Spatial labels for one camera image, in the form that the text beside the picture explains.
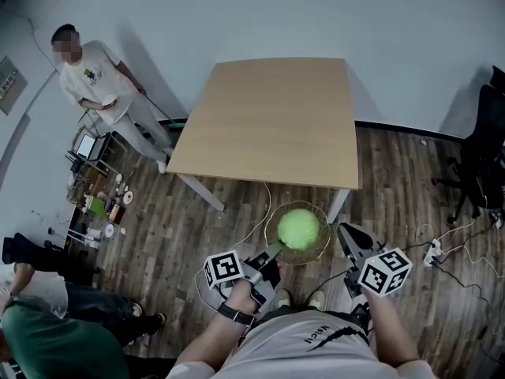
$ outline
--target wire basket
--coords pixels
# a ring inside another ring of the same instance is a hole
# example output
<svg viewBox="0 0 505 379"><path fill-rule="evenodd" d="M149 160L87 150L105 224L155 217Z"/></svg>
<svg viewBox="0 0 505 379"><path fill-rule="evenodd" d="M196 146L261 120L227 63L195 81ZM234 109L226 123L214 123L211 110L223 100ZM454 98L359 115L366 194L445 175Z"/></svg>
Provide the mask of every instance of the wire basket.
<svg viewBox="0 0 505 379"><path fill-rule="evenodd" d="M267 226L265 227L265 241L267 246L274 244L279 241L279 235L277 228L281 218L293 209L307 209L316 215L319 221L319 233L317 235L316 241L306 250L292 250L286 247L277 258L285 262L288 265L303 265L310 261L315 261L324 252L328 243L330 242L330 225L328 224L328 219L326 214L315 205L307 201L294 201L289 204L279 206L270 216L267 221Z"/></svg>

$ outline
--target white shirt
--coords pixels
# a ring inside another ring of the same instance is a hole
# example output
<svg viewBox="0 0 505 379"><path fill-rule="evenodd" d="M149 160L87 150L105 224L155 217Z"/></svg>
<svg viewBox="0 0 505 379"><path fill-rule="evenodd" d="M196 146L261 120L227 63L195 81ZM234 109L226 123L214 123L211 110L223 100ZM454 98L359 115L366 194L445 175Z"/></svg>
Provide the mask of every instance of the white shirt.
<svg viewBox="0 0 505 379"><path fill-rule="evenodd" d="M0 291L2 293L7 291L15 275L14 264L0 265ZM69 305L65 279L56 272L35 271L30 283L14 299L35 303L61 319L65 317Z"/></svg>
<svg viewBox="0 0 505 379"><path fill-rule="evenodd" d="M83 98L102 103L108 96L117 96L114 107L97 111L103 121L111 125L125 114L138 91L131 80L114 67L121 59L105 43L91 41L81 48L81 60L76 65L64 65L60 85L72 104Z"/></svg>
<svg viewBox="0 0 505 379"><path fill-rule="evenodd" d="M168 378L434 378L424 361L396 369L379 362L364 336L356 325L329 314L289 314L253 329L219 372L203 362L190 362L175 366Z"/></svg>

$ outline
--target power strip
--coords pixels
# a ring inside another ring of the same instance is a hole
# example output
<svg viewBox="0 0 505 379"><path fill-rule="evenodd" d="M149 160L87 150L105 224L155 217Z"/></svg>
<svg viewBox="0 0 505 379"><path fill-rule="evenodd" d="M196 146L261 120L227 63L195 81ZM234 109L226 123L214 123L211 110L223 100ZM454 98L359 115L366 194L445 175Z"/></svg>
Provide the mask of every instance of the power strip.
<svg viewBox="0 0 505 379"><path fill-rule="evenodd" d="M435 258L442 255L442 250L440 249L440 242L434 238L429 245L428 252L425 255L423 264L425 267L431 267Z"/></svg>

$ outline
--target black wrist strap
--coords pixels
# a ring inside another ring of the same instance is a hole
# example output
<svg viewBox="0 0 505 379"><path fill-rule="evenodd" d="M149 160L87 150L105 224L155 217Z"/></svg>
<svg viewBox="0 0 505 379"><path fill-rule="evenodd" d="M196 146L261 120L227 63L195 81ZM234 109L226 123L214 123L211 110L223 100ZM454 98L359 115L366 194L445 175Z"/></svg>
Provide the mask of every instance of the black wrist strap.
<svg viewBox="0 0 505 379"><path fill-rule="evenodd" d="M256 321L256 318L254 316L249 316L248 314L232 309L231 307L225 305L224 302L221 303L218 312L221 313L224 317L228 317L229 319L248 327L251 327Z"/></svg>

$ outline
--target wooden table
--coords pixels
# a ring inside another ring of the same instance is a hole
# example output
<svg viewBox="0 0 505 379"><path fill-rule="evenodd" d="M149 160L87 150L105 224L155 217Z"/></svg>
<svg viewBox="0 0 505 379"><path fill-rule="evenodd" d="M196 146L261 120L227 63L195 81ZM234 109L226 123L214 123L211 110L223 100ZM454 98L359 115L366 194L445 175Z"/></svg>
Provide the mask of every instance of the wooden table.
<svg viewBox="0 0 505 379"><path fill-rule="evenodd" d="M167 170L218 210L224 205L194 175L336 188L332 223L349 190L359 186L345 61L217 64Z"/></svg>

